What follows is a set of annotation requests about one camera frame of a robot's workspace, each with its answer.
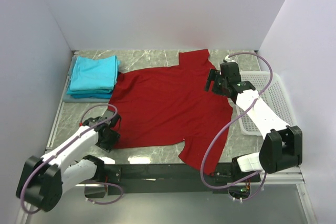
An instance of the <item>laundry basket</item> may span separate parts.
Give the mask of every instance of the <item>laundry basket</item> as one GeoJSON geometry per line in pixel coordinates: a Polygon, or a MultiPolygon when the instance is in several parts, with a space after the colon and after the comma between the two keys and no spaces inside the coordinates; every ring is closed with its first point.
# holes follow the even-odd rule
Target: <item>laundry basket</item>
{"type": "MultiPolygon", "coordinates": [[[[256,90],[260,91],[269,80],[269,72],[265,71],[242,71],[240,72],[242,81],[250,81],[256,90]]],[[[270,86],[261,94],[261,98],[266,104],[290,126],[297,125],[292,106],[289,102],[288,95],[281,82],[280,77],[273,73],[273,80],[270,86]]],[[[236,106],[238,115],[243,113],[243,110],[236,106]]],[[[239,119],[241,132],[245,135],[261,136],[257,126],[248,115],[244,115],[239,119]]]]}

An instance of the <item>metal frame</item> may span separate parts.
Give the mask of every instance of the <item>metal frame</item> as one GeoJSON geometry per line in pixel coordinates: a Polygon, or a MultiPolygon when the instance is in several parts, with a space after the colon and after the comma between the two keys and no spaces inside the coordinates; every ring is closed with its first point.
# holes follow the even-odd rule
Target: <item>metal frame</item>
{"type": "MultiPolygon", "coordinates": [[[[33,206],[29,203],[25,203],[26,208],[29,211],[33,210],[33,206]]],[[[30,223],[30,215],[26,214],[21,208],[17,214],[15,224],[25,224],[25,223],[30,223]]]]}
{"type": "Polygon", "coordinates": [[[58,108],[57,108],[56,115],[55,115],[55,119],[54,119],[54,122],[53,122],[53,125],[52,125],[52,128],[51,128],[51,131],[50,131],[50,135],[49,135],[49,139],[48,139],[48,143],[47,143],[47,147],[46,147],[47,150],[52,150],[52,146],[54,145],[55,134],[56,134],[56,130],[57,130],[58,124],[59,124],[58,118],[61,115],[63,105],[64,105],[64,102],[63,102],[62,99],[63,99],[63,96],[64,96],[66,90],[67,90],[68,82],[69,82],[69,76],[67,75],[67,79],[65,81],[62,96],[61,96],[61,99],[59,101],[58,108]]]}
{"type": "MultiPolygon", "coordinates": [[[[243,178],[249,173],[233,174],[231,163],[219,163],[212,176],[205,176],[211,184],[225,185],[243,178]]],[[[213,191],[227,193],[227,190],[211,190],[204,186],[199,171],[185,164],[126,164],[105,165],[109,182],[119,184],[125,193],[179,193],[213,191]]],[[[259,183],[259,175],[251,182],[259,183]]],[[[118,195],[119,190],[109,187],[108,195],[118,195]]]]}
{"type": "Polygon", "coordinates": [[[302,203],[302,207],[304,210],[304,215],[306,215],[307,223],[308,224],[317,224],[317,218],[314,213],[314,208],[313,205],[310,201],[308,191],[306,188],[306,185],[297,185],[298,192],[299,192],[299,197],[302,203]]]}

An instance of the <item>marble surface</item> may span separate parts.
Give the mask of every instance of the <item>marble surface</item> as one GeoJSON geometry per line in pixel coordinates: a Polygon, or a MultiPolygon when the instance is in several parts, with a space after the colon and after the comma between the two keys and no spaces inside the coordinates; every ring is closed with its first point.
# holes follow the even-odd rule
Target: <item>marble surface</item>
{"type": "MultiPolygon", "coordinates": [[[[121,61],[119,71],[128,72],[132,70],[178,65],[178,54],[180,50],[95,50],[95,51],[76,51],[76,55],[91,59],[103,59],[112,55],[117,55],[121,61]]],[[[226,55],[238,51],[232,50],[210,50],[211,63],[218,68],[226,55]]],[[[259,71],[259,63],[254,56],[240,55],[234,57],[239,63],[241,71],[259,71]]],[[[56,133],[52,140],[52,149],[59,146],[66,139],[71,137],[78,129],[81,115],[91,107],[92,103],[64,103],[60,111],[56,133]]],[[[106,108],[95,108],[88,113],[88,117],[100,116],[106,108]]],[[[232,118],[237,116],[233,109],[232,118]]],[[[262,145],[260,136],[242,135],[239,124],[236,123],[229,128],[228,139],[223,150],[220,162],[230,162],[235,156],[257,152],[262,145]]],[[[129,148],[112,150],[107,153],[100,148],[93,146],[83,156],[91,154],[96,157],[112,158],[116,164],[163,164],[163,163],[182,163],[178,155],[182,151],[184,143],[171,146],[129,148]]]]}

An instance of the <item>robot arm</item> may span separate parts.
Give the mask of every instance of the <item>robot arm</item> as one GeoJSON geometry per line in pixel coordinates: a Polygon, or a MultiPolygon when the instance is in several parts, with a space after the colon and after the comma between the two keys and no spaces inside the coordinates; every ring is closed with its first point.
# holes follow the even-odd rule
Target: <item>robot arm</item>
{"type": "MultiPolygon", "coordinates": [[[[43,155],[41,158],[30,157],[23,168],[21,178],[16,190],[16,196],[20,198],[23,185],[32,172],[44,161],[55,156],[60,149],[72,141],[91,126],[103,121],[113,115],[109,110],[102,117],[89,118],[85,120],[78,131],[67,139],[63,144],[53,151],[43,155]]],[[[71,165],[75,160],[80,159],[84,151],[93,145],[110,152],[117,143],[120,135],[112,130],[120,116],[116,115],[110,122],[101,124],[97,128],[89,130],[78,140],[65,149],[60,155],[52,159],[45,165],[30,181],[25,191],[24,200],[39,209],[48,212],[52,210],[61,199],[61,196],[84,180],[90,179],[102,182],[105,179],[106,171],[104,161],[88,155],[75,165],[71,165]]]]}
{"type": "Polygon", "coordinates": [[[235,61],[226,58],[220,64],[220,71],[211,69],[205,91],[212,82],[212,92],[231,98],[244,111],[258,99],[247,115],[260,130],[264,142],[260,152],[233,158],[234,173],[264,170],[271,174],[302,163],[301,129],[279,118],[249,81],[241,81],[235,61]]]}

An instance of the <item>stack of folded clothes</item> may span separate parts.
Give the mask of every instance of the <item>stack of folded clothes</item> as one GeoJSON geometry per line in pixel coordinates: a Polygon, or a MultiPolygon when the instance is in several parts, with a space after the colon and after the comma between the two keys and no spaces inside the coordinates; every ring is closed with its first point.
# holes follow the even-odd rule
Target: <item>stack of folded clothes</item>
{"type": "Polygon", "coordinates": [[[117,82],[120,64],[117,57],[92,60],[79,56],[72,63],[74,60],[76,62],[73,64],[67,95],[74,99],[90,98],[92,102],[94,99],[109,100],[117,82]]]}

